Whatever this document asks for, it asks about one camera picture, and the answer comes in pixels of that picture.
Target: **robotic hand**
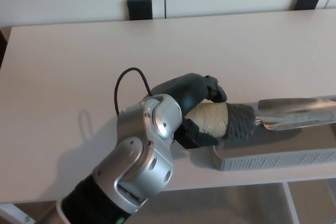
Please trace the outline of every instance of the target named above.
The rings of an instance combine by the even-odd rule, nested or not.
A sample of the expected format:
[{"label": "robotic hand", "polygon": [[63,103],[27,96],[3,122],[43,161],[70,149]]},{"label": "robotic hand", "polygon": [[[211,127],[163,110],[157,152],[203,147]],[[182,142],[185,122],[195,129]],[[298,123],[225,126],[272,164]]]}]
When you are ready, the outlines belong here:
[{"label": "robotic hand", "polygon": [[186,74],[152,94],[119,114],[115,149],[37,223],[122,224],[171,179],[174,140],[184,148],[217,144],[184,118],[204,99],[227,100],[215,78]]}]

